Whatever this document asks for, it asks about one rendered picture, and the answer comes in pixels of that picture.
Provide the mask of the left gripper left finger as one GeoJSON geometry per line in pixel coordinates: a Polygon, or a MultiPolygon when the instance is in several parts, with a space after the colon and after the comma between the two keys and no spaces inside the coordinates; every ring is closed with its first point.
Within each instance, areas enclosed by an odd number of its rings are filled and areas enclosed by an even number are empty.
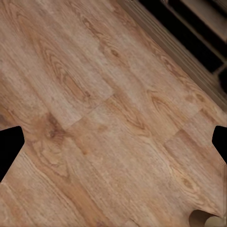
{"type": "Polygon", "coordinates": [[[0,183],[25,143],[20,126],[0,131],[0,183]]]}

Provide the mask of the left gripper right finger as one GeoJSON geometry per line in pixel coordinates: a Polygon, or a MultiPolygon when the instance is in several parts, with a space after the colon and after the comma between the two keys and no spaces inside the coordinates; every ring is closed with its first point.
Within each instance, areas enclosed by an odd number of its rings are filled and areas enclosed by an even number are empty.
{"type": "Polygon", "coordinates": [[[213,132],[212,143],[227,164],[227,128],[226,127],[216,126],[213,132]]]}

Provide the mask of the pillar candle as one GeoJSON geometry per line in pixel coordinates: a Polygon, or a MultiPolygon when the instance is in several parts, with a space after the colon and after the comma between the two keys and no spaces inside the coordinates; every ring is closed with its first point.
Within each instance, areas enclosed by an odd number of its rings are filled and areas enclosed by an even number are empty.
{"type": "Polygon", "coordinates": [[[192,212],[189,224],[190,227],[227,227],[220,217],[201,210],[192,212]]]}

